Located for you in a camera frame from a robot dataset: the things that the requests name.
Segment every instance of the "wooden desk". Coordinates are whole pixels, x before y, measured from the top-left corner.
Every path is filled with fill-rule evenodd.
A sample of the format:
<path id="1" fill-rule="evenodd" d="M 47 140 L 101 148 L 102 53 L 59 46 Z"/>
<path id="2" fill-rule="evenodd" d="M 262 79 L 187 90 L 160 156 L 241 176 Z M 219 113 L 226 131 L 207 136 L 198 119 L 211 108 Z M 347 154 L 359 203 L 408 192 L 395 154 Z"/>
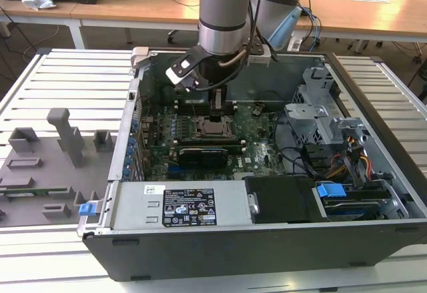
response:
<path id="1" fill-rule="evenodd" d="M 96 5 L 76 5 L 71 17 L 197 24 L 198 5 L 199 0 L 99 0 Z"/>
<path id="2" fill-rule="evenodd" d="M 322 20 L 322 37 L 427 42 L 426 0 L 389 1 L 312 0 L 312 9 Z M 84 49 L 82 26 L 196 31 L 198 3 L 199 0 L 99 0 L 96 5 L 58 3 L 56 9 L 39 12 L 24 8 L 19 1 L 1 1 L 0 5 L 17 22 L 69 26 L 76 48 Z M 0 15 L 0 21 L 7 19 Z M 294 31 L 295 39 L 304 37 L 309 28 L 309 19 L 301 18 Z"/>
<path id="3" fill-rule="evenodd" d="M 5 1 L 0 0 L 0 6 L 10 16 L 37 16 L 37 17 L 56 17 L 56 18 L 71 18 L 71 11 L 77 6 L 77 3 L 55 3 L 55 8 L 34 9 L 26 8 L 21 1 Z"/>

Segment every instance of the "red wire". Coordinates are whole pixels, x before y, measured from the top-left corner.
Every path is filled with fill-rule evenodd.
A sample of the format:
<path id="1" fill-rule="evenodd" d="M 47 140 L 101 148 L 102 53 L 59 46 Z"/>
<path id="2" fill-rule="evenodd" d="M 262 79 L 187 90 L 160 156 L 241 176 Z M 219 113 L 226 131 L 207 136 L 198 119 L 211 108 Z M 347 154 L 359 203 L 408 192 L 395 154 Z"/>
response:
<path id="1" fill-rule="evenodd" d="M 336 154 L 335 156 L 334 156 L 334 158 L 332 158 L 332 160 L 331 160 L 331 171 L 332 171 L 332 168 L 333 168 L 333 166 L 334 166 L 334 161 L 337 159 L 337 158 L 339 158 L 341 156 L 341 154 Z"/>

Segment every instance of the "white plastic bag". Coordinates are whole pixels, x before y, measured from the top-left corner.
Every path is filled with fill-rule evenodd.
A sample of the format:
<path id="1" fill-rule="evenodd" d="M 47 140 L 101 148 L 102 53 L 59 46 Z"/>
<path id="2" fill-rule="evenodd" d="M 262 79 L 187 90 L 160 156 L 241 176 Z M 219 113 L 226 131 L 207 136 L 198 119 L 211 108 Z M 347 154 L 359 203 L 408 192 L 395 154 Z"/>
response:
<path id="1" fill-rule="evenodd" d="M 56 7 L 53 0 L 22 0 L 22 2 L 26 7 L 34 9 L 35 11 Z"/>

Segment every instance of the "robotic arm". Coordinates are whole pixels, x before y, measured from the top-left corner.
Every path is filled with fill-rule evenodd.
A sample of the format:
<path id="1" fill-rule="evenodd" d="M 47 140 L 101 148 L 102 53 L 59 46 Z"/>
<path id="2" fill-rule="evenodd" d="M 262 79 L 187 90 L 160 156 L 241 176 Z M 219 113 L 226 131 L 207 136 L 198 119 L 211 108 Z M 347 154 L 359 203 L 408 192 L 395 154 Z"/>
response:
<path id="1" fill-rule="evenodd" d="M 224 85 L 247 63 L 258 18 L 263 19 L 258 33 L 281 48 L 300 16 L 297 4 L 298 0 L 252 0 L 252 4 L 250 0 L 200 0 L 199 45 L 176 60 L 166 75 L 186 91 L 225 91 Z M 250 13 L 251 23 L 247 23 L 250 5 L 255 14 Z M 203 81 L 207 86 L 199 87 Z"/>

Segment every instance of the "barcode sticker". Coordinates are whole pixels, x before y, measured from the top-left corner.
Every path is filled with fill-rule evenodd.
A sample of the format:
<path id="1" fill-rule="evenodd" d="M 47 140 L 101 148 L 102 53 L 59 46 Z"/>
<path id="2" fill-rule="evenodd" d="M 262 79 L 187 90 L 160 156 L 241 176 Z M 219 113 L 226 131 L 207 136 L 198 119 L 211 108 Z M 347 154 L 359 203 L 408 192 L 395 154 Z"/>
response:
<path id="1" fill-rule="evenodd" d="M 144 189 L 145 195 L 162 195 L 166 189 L 166 185 L 146 185 Z"/>

